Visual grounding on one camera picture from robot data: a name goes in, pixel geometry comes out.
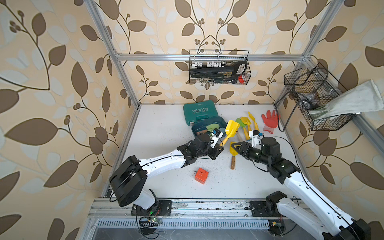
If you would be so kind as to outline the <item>yellow square toy shovel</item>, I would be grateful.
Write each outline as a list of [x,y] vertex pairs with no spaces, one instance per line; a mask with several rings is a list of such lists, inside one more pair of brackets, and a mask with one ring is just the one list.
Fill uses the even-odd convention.
[[230,154],[232,155],[232,159],[231,159],[231,170],[234,170],[235,169],[235,166],[236,166],[236,156],[238,155],[237,151],[232,147],[232,144],[234,144],[234,142],[231,142],[230,143]]

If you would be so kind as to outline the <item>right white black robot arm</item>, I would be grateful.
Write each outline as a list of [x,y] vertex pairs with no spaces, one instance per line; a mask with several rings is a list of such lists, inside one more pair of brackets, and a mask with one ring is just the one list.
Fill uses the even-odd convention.
[[243,158],[264,164],[266,171],[290,189],[311,210],[309,213],[280,191],[267,196],[269,214],[278,213],[295,222],[317,240],[370,240],[372,229],[363,219],[352,216],[332,203],[305,178],[299,167],[283,158],[275,138],[261,139],[261,148],[248,142],[233,143],[234,150]]

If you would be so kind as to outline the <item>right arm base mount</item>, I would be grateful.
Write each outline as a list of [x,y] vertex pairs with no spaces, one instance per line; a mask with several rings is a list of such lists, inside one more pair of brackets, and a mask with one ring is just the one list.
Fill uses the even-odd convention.
[[276,191],[268,195],[263,200],[253,200],[249,202],[249,208],[254,218],[271,217],[278,218],[281,214],[278,211],[277,203],[281,199],[287,198],[288,196],[280,191]]

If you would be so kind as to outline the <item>yellow toy rake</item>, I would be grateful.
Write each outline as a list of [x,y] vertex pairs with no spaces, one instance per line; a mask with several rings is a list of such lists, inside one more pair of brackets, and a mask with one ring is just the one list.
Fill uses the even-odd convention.
[[248,114],[249,114],[249,118],[252,120],[252,123],[254,124],[255,130],[259,131],[259,127],[255,117],[250,112],[248,112]]

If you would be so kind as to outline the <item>yellow toy spatula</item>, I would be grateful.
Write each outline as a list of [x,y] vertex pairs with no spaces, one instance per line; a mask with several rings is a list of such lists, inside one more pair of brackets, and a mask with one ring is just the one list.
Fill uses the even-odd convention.
[[248,127],[248,131],[251,131],[251,121],[248,117],[241,117],[241,121]]

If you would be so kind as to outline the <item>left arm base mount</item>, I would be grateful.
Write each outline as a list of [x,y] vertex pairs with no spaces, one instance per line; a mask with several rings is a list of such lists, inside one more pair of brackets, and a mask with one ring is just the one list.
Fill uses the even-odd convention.
[[172,201],[159,200],[152,189],[142,191],[133,202],[132,216],[140,217],[167,217],[171,215]]

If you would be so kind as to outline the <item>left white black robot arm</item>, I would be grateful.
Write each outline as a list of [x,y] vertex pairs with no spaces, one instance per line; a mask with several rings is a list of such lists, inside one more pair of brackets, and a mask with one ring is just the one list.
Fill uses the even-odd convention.
[[197,159],[215,160],[224,150],[225,143],[225,140],[205,133],[165,155],[141,160],[135,155],[127,157],[109,179],[112,196],[120,207],[134,204],[152,215],[160,208],[160,201],[153,190],[145,190],[148,179],[187,167]]

